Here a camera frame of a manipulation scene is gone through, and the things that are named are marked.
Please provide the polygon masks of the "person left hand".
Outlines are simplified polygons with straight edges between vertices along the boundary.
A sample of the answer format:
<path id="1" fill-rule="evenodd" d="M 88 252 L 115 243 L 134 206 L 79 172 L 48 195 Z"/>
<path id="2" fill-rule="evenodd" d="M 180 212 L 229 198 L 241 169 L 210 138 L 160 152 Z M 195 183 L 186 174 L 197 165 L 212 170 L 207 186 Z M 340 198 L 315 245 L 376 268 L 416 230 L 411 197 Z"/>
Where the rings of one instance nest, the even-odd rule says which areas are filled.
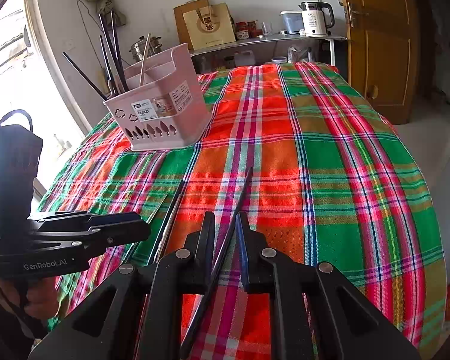
<path id="1" fill-rule="evenodd" d="M 55 278 L 45 278 L 32 284 L 27 290 L 24 310 L 32 318 L 48 320 L 57 314 L 59 309 Z"/>

